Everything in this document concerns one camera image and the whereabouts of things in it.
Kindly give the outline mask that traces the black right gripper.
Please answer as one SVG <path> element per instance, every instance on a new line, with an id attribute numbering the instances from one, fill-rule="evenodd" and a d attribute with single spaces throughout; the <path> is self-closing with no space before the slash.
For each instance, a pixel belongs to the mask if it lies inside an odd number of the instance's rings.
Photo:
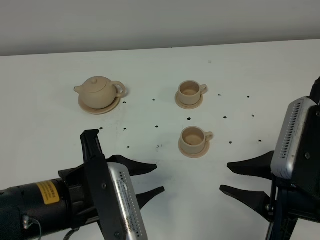
<path id="1" fill-rule="evenodd" d="M 289 240 L 299 219 L 320 222 L 320 200 L 302 191 L 290 181 L 272 175 L 274 151 L 248 160 L 229 162 L 233 173 L 272 180 L 271 196 L 221 185 L 220 191 L 258 213 L 269 222 L 267 240 Z"/>

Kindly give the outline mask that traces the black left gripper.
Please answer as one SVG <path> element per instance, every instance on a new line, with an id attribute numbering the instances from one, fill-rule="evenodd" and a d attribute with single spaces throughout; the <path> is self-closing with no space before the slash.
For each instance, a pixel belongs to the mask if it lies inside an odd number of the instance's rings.
<path id="1" fill-rule="evenodd" d="M 155 169 L 154 163 L 143 163 L 130 160 L 122 155 L 114 155 L 106 159 L 108 163 L 119 163 L 127 167 L 130 176 L 148 174 Z M 90 196 L 88 183 L 84 174 L 84 165 L 59 171 L 60 184 L 65 198 L 66 218 L 61 229 L 76 230 L 86 225 L 97 223 L 99 217 Z M 136 195 L 141 210 L 149 201 L 163 193 L 163 186 Z"/>

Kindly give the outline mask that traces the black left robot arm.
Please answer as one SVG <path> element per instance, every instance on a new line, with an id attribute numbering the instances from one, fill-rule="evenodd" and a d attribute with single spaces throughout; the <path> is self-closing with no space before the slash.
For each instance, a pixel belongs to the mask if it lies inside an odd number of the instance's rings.
<path id="1" fill-rule="evenodd" d="M 0 192 L 0 237 L 32 240 L 98 224 L 106 240 L 145 240 L 141 209 L 163 187 L 136 194 L 131 178 L 154 171 L 155 164 L 120 155 L 88 158 L 59 178 L 10 187 Z"/>

